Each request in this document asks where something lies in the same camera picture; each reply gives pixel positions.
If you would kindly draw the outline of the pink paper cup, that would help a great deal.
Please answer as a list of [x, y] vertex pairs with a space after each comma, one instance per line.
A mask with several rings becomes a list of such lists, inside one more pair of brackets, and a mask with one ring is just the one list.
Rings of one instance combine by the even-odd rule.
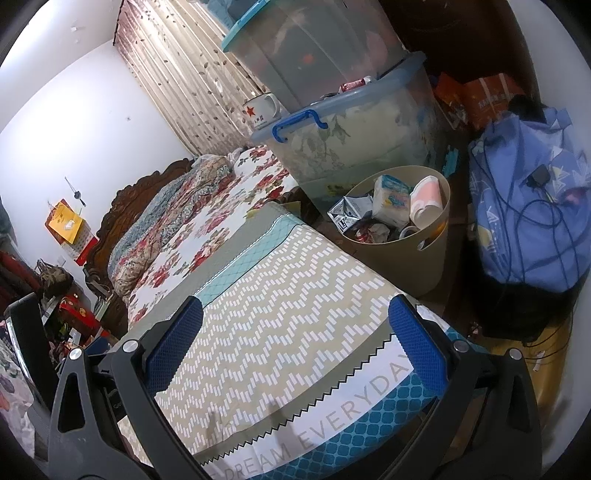
[[433, 175], [423, 178], [410, 195], [410, 219], [420, 229], [433, 224], [444, 210], [439, 179]]

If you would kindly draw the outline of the white tissue pack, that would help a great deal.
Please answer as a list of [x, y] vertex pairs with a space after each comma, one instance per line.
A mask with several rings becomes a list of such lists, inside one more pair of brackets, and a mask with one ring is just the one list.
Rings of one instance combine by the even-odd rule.
[[411, 187], [392, 175], [381, 175], [374, 183], [373, 218], [403, 229], [410, 222]]

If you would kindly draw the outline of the white snack pouch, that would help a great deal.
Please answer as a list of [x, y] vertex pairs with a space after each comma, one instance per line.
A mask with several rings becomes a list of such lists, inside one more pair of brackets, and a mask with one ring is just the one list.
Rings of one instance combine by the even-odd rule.
[[387, 243], [391, 229], [382, 223], [365, 223], [356, 229], [353, 238], [363, 244]]

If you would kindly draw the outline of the blue milk carton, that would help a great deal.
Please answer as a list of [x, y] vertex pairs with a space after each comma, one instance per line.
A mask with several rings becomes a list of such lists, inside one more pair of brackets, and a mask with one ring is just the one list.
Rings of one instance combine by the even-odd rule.
[[370, 195], [359, 197], [342, 197], [328, 211], [328, 216], [339, 230], [345, 234], [353, 227], [359, 226], [373, 216], [373, 197]]

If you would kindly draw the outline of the cluttered metal shelf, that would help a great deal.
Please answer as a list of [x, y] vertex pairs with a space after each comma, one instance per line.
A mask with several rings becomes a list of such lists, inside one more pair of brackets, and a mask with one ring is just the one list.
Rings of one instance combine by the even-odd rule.
[[95, 338], [113, 338], [95, 317], [90, 303], [74, 281], [63, 296], [47, 298], [39, 271], [30, 267], [16, 251], [16, 235], [8, 212], [1, 210], [1, 339], [14, 349], [8, 338], [5, 311], [13, 302], [35, 293], [50, 344], [50, 359], [59, 363], [73, 348], [89, 345]]

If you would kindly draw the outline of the yellow paper bag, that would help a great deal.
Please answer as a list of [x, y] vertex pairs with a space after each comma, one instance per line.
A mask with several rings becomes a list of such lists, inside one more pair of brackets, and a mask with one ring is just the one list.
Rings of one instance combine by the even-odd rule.
[[83, 219], [75, 213], [65, 200], [50, 207], [45, 227], [59, 245], [73, 244], [83, 224]]

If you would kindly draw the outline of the hanging key ornament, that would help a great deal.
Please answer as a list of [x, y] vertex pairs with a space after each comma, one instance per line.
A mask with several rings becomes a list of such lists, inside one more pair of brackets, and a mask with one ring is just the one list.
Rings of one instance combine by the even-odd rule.
[[68, 187], [71, 189], [71, 191], [72, 191], [72, 193], [73, 193], [73, 196], [74, 196], [74, 198], [75, 198], [77, 201], [79, 201], [79, 202], [80, 202], [80, 204], [81, 204], [83, 207], [85, 207], [85, 206], [86, 206], [86, 203], [84, 202], [84, 200], [83, 200], [83, 198], [82, 198], [82, 194], [81, 194], [81, 192], [80, 192], [78, 189], [76, 189], [76, 188], [75, 188], [75, 187], [74, 187], [74, 186], [71, 184], [71, 182], [68, 180], [68, 178], [67, 178], [67, 177], [65, 177], [65, 178], [64, 178], [64, 180], [66, 181], [66, 183], [67, 183]]

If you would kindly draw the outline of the zigzag patterned blanket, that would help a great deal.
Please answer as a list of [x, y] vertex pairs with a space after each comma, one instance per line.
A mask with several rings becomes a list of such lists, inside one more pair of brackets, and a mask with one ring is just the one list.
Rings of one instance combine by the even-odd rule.
[[184, 227], [128, 297], [136, 336], [188, 297], [204, 323], [155, 397], [214, 479], [322, 479], [432, 400], [388, 321], [398, 289], [277, 204], [197, 252]]

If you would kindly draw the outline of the patchwork quilt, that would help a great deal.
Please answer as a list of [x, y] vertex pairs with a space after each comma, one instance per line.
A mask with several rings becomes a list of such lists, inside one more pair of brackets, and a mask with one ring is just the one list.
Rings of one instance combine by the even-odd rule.
[[228, 157], [206, 154], [163, 186], [112, 250], [107, 275], [115, 294], [128, 297], [170, 239], [234, 179]]

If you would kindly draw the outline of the blue cloth bag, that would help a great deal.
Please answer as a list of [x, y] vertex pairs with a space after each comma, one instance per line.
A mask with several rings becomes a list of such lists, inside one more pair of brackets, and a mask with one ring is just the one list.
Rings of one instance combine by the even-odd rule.
[[590, 163], [566, 110], [514, 113], [469, 146], [469, 184], [487, 275], [553, 293], [590, 268]]

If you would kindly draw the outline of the floral bed sheet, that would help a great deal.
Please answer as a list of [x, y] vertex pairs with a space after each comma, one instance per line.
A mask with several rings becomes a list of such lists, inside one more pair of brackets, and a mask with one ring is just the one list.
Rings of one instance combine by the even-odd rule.
[[265, 145], [242, 152], [233, 171], [235, 179], [228, 188], [175, 233], [139, 278], [128, 297], [128, 327], [197, 270], [253, 212], [297, 187], [294, 177]]

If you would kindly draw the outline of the floral curtain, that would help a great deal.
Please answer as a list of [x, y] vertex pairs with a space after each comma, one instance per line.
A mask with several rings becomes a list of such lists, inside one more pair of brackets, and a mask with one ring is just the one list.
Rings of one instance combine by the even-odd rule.
[[249, 143], [243, 104], [266, 86], [221, 49], [226, 28], [204, 1], [123, 1], [113, 45], [191, 154]]

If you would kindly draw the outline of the white enamel mug red star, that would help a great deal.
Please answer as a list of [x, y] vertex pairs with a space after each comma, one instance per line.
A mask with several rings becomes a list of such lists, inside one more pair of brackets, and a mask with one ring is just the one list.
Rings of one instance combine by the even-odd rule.
[[281, 117], [281, 105], [273, 93], [264, 93], [243, 104], [246, 121], [253, 130], [273, 124]]

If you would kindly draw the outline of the top storage box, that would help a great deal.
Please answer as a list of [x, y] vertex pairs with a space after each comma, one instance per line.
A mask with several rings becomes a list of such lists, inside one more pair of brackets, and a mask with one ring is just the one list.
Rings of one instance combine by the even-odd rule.
[[257, 0], [194, 0], [193, 3], [204, 7], [225, 28], [231, 29], [253, 5], [256, 5]]

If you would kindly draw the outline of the red wall calendar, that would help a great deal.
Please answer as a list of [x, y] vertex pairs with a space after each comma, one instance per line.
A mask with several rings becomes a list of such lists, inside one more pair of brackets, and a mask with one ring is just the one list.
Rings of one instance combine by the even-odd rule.
[[83, 219], [83, 224], [74, 243], [58, 245], [78, 266], [82, 267], [86, 264], [91, 250], [98, 244], [98, 238], [94, 235], [88, 222], [79, 213], [77, 214]]

